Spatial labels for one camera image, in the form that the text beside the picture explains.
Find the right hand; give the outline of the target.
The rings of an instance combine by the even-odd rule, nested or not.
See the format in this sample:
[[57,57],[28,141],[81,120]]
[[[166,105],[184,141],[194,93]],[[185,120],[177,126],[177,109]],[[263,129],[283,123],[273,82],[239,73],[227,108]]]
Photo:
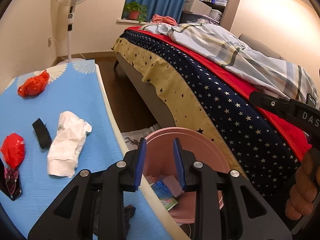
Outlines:
[[285,215],[291,220],[298,220],[301,216],[306,216],[313,211],[313,201],[315,200],[319,186],[319,168],[316,172],[316,183],[311,178],[314,168],[313,157],[310,152],[304,155],[301,167],[296,171],[296,183],[290,190],[290,198],[286,203]]

